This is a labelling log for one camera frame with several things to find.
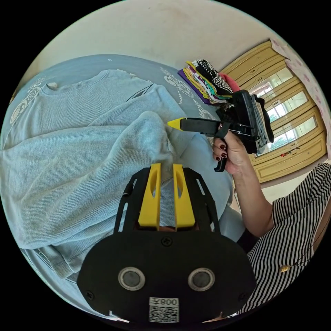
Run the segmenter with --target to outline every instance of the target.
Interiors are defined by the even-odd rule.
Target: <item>white wall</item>
[[[75,22],[37,56],[19,87],[38,72],[92,54],[125,54],[183,68],[205,58],[222,69],[275,34],[247,14],[211,0],[126,0]]]

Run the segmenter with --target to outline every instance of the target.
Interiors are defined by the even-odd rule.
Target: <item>purple cloth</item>
[[[193,89],[193,91],[200,97],[200,99],[205,104],[212,104],[209,99],[206,99],[201,92],[190,82],[190,80],[186,77],[183,69],[179,70],[178,74],[186,81],[186,83]]]

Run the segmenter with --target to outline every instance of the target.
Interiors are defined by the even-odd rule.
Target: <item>wooden cabinet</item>
[[[239,57],[222,72],[229,75],[241,86],[282,60],[284,57],[275,52],[271,47],[271,42],[267,41]]]
[[[293,121],[274,130],[274,142],[269,143],[262,154],[250,154],[251,163],[255,166],[270,162],[281,154],[300,148],[323,131],[324,124],[319,110],[315,106]]]
[[[270,41],[246,52],[221,72],[236,80],[241,89],[265,100],[275,139],[262,153],[250,155],[261,183],[297,171],[326,154],[319,109]]]
[[[303,115],[314,106],[314,101],[302,83],[272,98],[264,105],[273,131]]]
[[[255,165],[253,168],[260,183],[288,175],[317,161],[327,152],[325,139],[325,131],[323,131],[301,145],[300,150],[285,157],[277,156],[268,162]]]

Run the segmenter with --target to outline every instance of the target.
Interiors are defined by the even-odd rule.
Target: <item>sticker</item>
[[[149,298],[149,321],[178,323],[179,300],[176,298]]]

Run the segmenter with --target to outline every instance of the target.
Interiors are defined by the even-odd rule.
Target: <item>black and white striped shirt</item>
[[[314,254],[314,237],[330,196],[331,165],[321,163],[291,194],[273,202],[274,228],[248,253],[257,286],[239,313],[277,296],[302,272]],[[294,266],[281,273],[285,265]]]

